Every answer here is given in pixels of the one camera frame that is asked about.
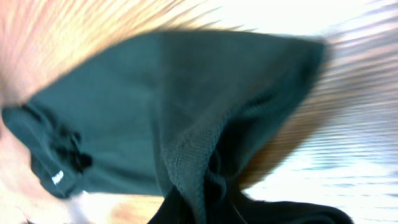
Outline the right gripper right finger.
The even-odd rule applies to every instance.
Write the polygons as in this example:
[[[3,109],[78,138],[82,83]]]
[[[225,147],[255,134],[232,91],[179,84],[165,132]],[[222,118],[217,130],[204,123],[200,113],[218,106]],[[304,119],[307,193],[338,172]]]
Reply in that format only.
[[[302,202],[267,202],[245,196],[238,185],[228,188],[230,221],[247,224],[353,224],[343,211],[325,205]]]

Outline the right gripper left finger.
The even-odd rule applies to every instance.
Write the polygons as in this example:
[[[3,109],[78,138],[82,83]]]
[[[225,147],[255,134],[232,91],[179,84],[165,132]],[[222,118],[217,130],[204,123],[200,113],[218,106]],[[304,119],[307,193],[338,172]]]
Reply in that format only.
[[[189,224],[190,208],[177,188],[166,196],[148,224]]]

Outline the black t-shirt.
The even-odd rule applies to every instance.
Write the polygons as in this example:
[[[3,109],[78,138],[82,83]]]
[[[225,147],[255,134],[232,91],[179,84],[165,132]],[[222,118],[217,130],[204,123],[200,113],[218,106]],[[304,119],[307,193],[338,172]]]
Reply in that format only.
[[[175,187],[190,223],[211,223],[229,181],[312,88],[324,49],[250,32],[151,32],[4,107],[2,120],[55,197]]]

